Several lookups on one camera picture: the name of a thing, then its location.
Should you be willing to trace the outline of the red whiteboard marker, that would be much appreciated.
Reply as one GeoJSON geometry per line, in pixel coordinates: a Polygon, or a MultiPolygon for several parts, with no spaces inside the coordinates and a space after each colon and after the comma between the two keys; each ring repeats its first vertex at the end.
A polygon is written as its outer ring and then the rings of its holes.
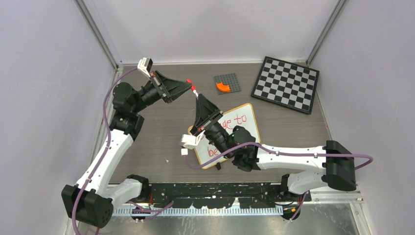
{"type": "Polygon", "coordinates": [[[197,90],[196,90],[195,86],[191,86],[191,90],[192,90],[192,92],[194,93],[194,95],[198,98],[199,94],[198,94],[198,92],[197,92],[197,90]]]}

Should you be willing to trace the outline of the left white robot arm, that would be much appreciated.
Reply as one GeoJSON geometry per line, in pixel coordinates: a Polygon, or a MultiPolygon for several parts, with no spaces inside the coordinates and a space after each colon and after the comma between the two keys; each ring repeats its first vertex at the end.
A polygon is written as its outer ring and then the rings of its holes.
{"type": "Polygon", "coordinates": [[[146,77],[147,83],[138,91],[120,79],[111,86],[103,103],[107,138],[82,177],[73,186],[65,185],[61,192],[77,235],[80,234],[78,222],[101,229],[108,224],[115,209],[134,199],[139,203],[149,199],[149,180],[145,177],[132,174],[112,188],[108,188],[109,180],[141,131],[144,117],[140,111],[160,99],[171,103],[190,90],[192,83],[165,77],[157,70],[147,73],[146,77]]]}

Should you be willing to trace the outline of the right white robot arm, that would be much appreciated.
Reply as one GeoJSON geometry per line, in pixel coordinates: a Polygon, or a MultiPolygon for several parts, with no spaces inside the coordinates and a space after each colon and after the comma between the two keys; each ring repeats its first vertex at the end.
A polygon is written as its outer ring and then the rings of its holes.
{"type": "Polygon", "coordinates": [[[244,127],[235,126],[231,133],[219,123],[222,111],[203,94],[196,95],[195,122],[190,130],[196,139],[203,135],[220,152],[219,158],[230,159],[246,172],[273,168],[299,170],[281,178],[279,194],[292,201],[298,195],[328,186],[339,191],[357,188],[352,153],[338,141],[328,140],[324,146],[284,148],[260,144],[244,127]]]}

